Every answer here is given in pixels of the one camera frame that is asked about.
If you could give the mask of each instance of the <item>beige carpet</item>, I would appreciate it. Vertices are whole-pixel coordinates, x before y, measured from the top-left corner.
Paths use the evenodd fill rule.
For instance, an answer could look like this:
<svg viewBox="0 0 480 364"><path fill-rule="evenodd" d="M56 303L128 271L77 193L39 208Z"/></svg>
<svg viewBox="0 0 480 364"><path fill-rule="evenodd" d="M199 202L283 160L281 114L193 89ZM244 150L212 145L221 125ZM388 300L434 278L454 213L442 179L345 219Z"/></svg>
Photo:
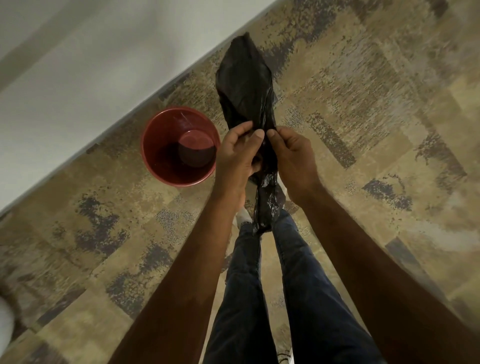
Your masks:
<svg viewBox="0 0 480 364"><path fill-rule="evenodd" d="M328 189L415 279L479 330L480 2L288 0L248 30L275 75L278 124L311 139ZM1 363L108 360L214 180L185 189L155 180L142 163L142 129L175 104L202 111L225 135L214 87L224 51L1 218L1 288L18 314ZM288 209L353 308L303 212ZM232 242L237 234L232 228ZM263 241L262 281L277 350L286 353L290 334L271 234Z"/></svg>

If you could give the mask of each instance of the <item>person's left arm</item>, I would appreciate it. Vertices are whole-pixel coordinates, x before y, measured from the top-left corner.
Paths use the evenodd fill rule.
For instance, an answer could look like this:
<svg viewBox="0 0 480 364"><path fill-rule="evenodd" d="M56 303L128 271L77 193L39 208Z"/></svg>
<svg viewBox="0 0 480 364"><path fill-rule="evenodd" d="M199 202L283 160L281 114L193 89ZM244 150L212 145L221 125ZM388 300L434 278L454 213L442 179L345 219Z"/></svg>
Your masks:
<svg viewBox="0 0 480 364"><path fill-rule="evenodd" d="M252 159L264 132L244 122L225 136L212 193L170 270L129 329L110 363L198 363L235 214L245 203Z"/></svg>

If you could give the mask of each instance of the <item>black plastic bag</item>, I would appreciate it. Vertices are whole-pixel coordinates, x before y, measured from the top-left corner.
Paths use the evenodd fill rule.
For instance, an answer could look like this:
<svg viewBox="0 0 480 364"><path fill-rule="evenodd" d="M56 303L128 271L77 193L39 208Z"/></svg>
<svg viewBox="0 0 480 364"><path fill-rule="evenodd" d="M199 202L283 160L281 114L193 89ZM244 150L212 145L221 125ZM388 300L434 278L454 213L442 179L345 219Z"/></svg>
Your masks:
<svg viewBox="0 0 480 364"><path fill-rule="evenodd" d="M276 127L272 72L248 33L232 40L216 72L216 90L229 129L250 120L253 129L267 131ZM253 232L261 234L272 229L285 195L277 182L276 155L266 136L258 155L262 170L250 180L258 186Z"/></svg>

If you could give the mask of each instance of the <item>pant leg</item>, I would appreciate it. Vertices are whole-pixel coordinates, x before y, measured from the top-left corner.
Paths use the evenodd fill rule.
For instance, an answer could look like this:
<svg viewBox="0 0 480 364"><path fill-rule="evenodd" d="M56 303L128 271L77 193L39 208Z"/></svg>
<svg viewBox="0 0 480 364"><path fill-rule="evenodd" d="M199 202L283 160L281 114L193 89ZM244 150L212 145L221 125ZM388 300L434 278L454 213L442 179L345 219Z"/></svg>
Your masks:
<svg viewBox="0 0 480 364"><path fill-rule="evenodd" d="M260 283L260 237L252 232L251 223L243 224L235 241L204 364L278 363Z"/></svg>
<svg viewBox="0 0 480 364"><path fill-rule="evenodd" d="M295 363L382 362L373 339L347 308L285 210L273 225L273 235Z"/></svg>

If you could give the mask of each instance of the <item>red bucket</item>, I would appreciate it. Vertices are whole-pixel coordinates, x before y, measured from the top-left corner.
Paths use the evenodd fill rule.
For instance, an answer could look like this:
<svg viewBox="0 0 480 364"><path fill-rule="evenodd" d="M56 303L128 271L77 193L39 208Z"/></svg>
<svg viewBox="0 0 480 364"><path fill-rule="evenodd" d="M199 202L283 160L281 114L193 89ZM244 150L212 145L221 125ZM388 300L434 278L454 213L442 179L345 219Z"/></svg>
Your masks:
<svg viewBox="0 0 480 364"><path fill-rule="evenodd" d="M220 135L201 112L185 106L155 115L142 136L142 157L163 183L185 187L200 183L215 170Z"/></svg>

